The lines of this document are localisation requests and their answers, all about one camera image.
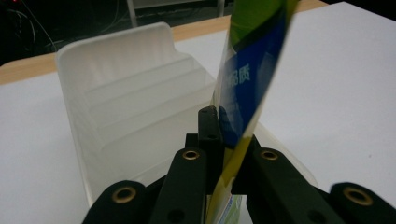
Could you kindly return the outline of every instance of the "white table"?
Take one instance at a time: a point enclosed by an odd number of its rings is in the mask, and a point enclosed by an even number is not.
[[[177,48],[216,74],[225,36]],[[346,3],[295,17],[261,123],[321,189],[355,182],[396,206],[395,40],[396,22]],[[56,73],[0,86],[0,142],[0,223],[81,222],[88,204]]]

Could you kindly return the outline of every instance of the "screw hole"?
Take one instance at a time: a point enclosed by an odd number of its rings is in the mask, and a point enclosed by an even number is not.
[[[168,220],[172,223],[179,223],[184,219],[184,212],[181,210],[172,210],[168,213]]]
[[[347,187],[344,189],[344,195],[353,203],[363,206],[370,206],[373,204],[373,199],[363,190]]]
[[[183,153],[183,158],[189,161],[193,161],[199,158],[199,153],[196,151],[186,151]]]
[[[277,160],[277,154],[272,151],[263,151],[262,152],[262,157],[268,161],[274,161]]]
[[[112,199],[115,203],[128,203],[134,196],[136,196],[136,190],[134,188],[123,187],[114,191]]]

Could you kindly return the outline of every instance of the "dark background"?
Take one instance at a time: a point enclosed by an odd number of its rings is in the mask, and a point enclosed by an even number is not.
[[[392,1],[346,1],[396,21],[396,7],[390,5]],[[233,0],[226,1],[225,15],[232,10]],[[139,25],[165,21],[176,26],[215,18],[217,0],[138,9],[136,14]],[[0,0],[0,65],[131,27],[125,0]]]

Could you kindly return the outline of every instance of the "translucent plastic container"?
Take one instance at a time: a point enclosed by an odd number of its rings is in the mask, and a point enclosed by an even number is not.
[[[115,182],[148,185],[168,172],[185,134],[197,133],[215,79],[176,51],[166,23],[72,43],[57,66],[89,204]],[[315,178],[258,124],[263,147],[286,154],[305,178]]]

